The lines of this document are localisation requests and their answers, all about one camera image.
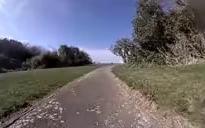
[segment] dry grass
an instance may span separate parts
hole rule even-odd
[[[113,72],[158,106],[205,127],[205,64],[183,67],[115,67]]]

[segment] green grass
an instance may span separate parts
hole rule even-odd
[[[97,66],[0,74],[0,118],[30,105]]]
[[[205,64],[182,67],[117,66],[113,72],[130,87],[205,127]]]

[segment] grass verge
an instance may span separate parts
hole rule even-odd
[[[83,66],[0,74],[0,118],[96,68]]]
[[[164,109],[205,127],[205,64],[182,67],[117,66],[114,74]]]

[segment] asphalt road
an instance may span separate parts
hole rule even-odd
[[[111,67],[97,69],[52,96],[10,128],[150,128],[156,121],[129,104]]]

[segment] green field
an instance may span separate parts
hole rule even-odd
[[[117,66],[113,72],[162,108],[205,127],[205,64],[172,68]]]
[[[0,74],[0,117],[30,105],[96,68],[83,66]]]

